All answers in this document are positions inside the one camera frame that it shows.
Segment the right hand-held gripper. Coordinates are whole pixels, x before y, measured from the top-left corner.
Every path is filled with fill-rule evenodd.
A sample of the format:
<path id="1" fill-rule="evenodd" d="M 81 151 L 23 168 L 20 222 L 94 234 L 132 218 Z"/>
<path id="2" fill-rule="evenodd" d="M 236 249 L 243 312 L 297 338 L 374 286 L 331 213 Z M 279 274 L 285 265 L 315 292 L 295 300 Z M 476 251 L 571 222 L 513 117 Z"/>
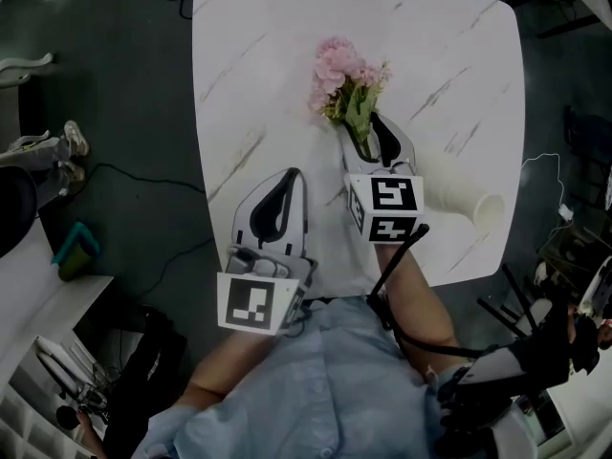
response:
<path id="1" fill-rule="evenodd" d="M 372 113 L 377 160 L 366 158 L 346 125 L 337 127 L 345 168 L 347 209 L 359 237 L 370 244 L 402 244 L 424 214 L 423 178 L 412 141 L 392 120 Z"/>

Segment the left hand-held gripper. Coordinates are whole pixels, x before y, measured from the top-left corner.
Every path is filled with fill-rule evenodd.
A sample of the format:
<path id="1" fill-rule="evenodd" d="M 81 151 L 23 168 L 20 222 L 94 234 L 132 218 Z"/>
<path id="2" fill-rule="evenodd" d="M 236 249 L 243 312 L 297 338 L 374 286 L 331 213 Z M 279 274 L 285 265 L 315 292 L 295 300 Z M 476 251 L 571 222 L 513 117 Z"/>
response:
<path id="1" fill-rule="evenodd" d="M 247 195 L 233 219 L 231 241 L 238 245 L 229 246 L 227 267 L 217 274 L 219 326 L 265 336 L 289 331 L 317 269 L 315 260 L 299 257 L 307 230 L 299 169 L 277 172 Z"/>

